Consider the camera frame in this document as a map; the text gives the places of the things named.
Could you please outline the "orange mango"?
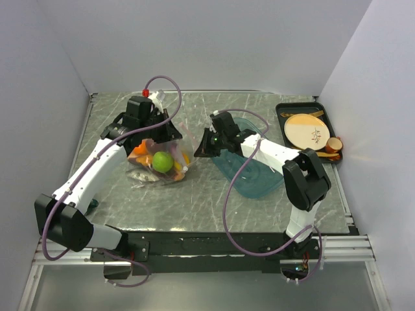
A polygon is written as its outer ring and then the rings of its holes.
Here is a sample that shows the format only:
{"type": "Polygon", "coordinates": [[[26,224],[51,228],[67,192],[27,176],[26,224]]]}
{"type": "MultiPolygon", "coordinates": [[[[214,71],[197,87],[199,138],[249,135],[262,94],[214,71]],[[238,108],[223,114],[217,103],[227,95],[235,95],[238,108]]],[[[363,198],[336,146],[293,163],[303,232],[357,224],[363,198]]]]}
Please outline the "orange mango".
{"type": "Polygon", "coordinates": [[[181,153],[174,159],[174,167],[177,171],[186,172],[189,164],[190,160],[186,153],[181,153]]]}

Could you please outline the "orange tangerine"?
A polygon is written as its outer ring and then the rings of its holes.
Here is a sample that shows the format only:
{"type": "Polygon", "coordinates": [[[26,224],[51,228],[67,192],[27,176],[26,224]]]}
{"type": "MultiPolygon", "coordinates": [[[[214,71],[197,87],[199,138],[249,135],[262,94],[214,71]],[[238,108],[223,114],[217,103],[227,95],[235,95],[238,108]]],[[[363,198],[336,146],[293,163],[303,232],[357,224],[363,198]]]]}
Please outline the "orange tangerine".
{"type": "Polygon", "coordinates": [[[135,147],[132,153],[136,156],[146,156],[149,154],[145,142],[142,142],[138,147],[135,147]]]}

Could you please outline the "clear zip top bag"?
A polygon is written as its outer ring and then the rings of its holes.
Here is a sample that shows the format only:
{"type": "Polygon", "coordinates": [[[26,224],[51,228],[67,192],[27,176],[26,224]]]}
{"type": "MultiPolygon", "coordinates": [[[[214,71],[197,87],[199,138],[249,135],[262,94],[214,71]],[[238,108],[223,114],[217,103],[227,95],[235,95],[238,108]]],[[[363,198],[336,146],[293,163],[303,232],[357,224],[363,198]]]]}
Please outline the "clear zip top bag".
{"type": "Polygon", "coordinates": [[[127,157],[127,178],[137,186],[174,183],[184,179],[195,162],[196,140],[184,123],[178,125],[182,138],[166,143],[145,139],[127,157]]]}

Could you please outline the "green apple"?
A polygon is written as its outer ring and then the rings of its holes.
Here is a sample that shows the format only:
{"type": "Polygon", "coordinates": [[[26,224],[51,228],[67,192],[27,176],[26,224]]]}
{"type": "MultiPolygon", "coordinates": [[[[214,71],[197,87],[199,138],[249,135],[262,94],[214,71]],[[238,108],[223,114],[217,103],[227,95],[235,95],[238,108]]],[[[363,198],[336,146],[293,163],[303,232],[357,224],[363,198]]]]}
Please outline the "green apple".
{"type": "Polygon", "coordinates": [[[168,152],[159,151],[153,155],[152,168],[158,172],[166,173],[174,166],[174,159],[168,152]]]}

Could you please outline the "teal transparent food tray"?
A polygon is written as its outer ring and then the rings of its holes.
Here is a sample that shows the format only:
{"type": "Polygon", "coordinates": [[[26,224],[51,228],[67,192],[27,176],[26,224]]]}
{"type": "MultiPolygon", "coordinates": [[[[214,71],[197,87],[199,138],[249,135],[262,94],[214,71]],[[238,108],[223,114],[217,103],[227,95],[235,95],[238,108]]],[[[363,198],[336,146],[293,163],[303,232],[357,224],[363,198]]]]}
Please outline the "teal transparent food tray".
{"type": "MultiPolygon", "coordinates": [[[[231,181],[246,161],[245,157],[222,150],[219,157],[211,159],[224,177],[231,181]]],[[[233,188],[249,199],[262,198],[284,184],[283,176],[263,163],[251,160],[233,184],[233,188]]]]}

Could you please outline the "grey toy fish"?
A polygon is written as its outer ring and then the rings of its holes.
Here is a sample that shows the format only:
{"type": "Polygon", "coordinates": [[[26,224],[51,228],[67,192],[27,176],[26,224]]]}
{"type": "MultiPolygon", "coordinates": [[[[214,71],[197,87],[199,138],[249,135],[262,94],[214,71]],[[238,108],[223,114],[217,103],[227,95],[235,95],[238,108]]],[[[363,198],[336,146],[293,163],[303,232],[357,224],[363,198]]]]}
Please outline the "grey toy fish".
{"type": "Polygon", "coordinates": [[[158,177],[151,172],[144,172],[140,170],[130,170],[126,173],[127,178],[141,183],[151,183],[158,181],[158,177]]]}

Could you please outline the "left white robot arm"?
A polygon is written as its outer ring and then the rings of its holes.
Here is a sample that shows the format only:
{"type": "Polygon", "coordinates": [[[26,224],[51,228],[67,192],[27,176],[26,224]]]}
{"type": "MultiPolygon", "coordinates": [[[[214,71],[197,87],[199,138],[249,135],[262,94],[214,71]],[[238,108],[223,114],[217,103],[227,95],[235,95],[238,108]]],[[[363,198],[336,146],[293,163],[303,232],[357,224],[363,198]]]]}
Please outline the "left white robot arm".
{"type": "Polygon", "coordinates": [[[52,195],[41,194],[34,202],[38,230],[67,250],[103,248],[114,260],[128,255],[128,234],[86,218],[94,195],[112,171],[145,139],[166,143],[182,138],[167,110],[163,91],[133,96],[124,112],[107,125],[93,151],[64,185],[52,195]]]}

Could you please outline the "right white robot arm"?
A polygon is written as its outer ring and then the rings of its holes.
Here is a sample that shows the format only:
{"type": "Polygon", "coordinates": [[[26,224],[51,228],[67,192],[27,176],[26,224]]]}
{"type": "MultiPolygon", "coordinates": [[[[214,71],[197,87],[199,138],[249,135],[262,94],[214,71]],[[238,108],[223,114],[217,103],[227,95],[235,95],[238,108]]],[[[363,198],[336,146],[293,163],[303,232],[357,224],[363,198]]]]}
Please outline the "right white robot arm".
{"type": "Polygon", "coordinates": [[[316,152],[291,149],[265,138],[265,132],[240,129],[230,110],[215,111],[210,115],[211,126],[204,129],[195,157],[219,157],[226,150],[245,159],[234,174],[231,183],[239,178],[252,161],[262,163],[283,176],[286,194],[292,204],[289,224],[285,230],[288,239],[283,243],[291,258],[300,257],[307,249],[318,207],[331,188],[321,160],[316,152]]]}

